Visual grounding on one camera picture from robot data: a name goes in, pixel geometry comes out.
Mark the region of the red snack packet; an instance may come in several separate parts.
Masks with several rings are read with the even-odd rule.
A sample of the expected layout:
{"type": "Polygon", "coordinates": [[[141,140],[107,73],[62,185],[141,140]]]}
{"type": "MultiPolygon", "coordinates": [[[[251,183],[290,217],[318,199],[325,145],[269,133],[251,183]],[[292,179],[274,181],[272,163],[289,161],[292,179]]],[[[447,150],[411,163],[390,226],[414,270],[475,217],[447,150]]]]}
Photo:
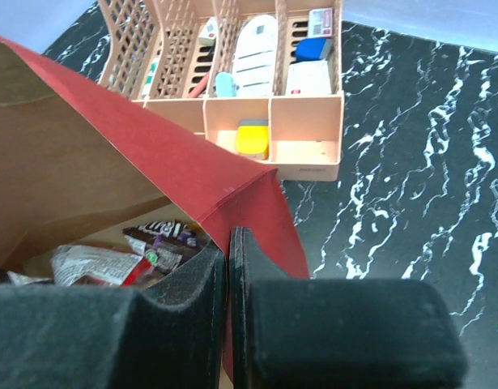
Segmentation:
{"type": "Polygon", "coordinates": [[[141,255],[95,246],[59,246],[43,263],[41,276],[0,271],[0,280],[14,285],[55,284],[73,286],[94,284],[104,286],[142,285],[155,267],[141,255]]]}

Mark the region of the red brown paper bag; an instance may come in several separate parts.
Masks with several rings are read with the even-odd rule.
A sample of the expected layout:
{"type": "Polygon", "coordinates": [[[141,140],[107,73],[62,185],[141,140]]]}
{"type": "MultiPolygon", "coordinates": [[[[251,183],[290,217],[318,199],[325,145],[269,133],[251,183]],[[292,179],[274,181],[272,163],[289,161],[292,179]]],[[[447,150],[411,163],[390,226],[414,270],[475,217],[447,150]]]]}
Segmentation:
{"type": "Polygon", "coordinates": [[[165,204],[223,253],[253,232],[294,279],[308,267],[275,171],[0,37],[0,267],[165,204]]]}

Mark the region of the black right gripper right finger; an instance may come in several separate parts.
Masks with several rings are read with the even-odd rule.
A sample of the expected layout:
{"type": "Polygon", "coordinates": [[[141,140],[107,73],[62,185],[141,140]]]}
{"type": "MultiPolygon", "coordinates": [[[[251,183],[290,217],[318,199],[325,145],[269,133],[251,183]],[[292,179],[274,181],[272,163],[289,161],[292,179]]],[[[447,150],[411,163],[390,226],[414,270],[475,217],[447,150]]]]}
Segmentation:
{"type": "Polygon", "coordinates": [[[294,279],[247,228],[229,255],[236,388],[459,388],[467,358],[429,284],[294,279]]]}

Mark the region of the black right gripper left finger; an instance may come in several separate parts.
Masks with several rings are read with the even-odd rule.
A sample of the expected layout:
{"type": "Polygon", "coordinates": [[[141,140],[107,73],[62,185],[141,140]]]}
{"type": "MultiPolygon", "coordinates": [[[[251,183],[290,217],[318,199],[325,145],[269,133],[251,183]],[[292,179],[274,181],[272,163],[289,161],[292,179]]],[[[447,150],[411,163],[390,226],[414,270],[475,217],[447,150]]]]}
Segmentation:
{"type": "Polygon", "coordinates": [[[144,290],[0,284],[0,388],[215,388],[225,306],[212,243],[144,290]]]}

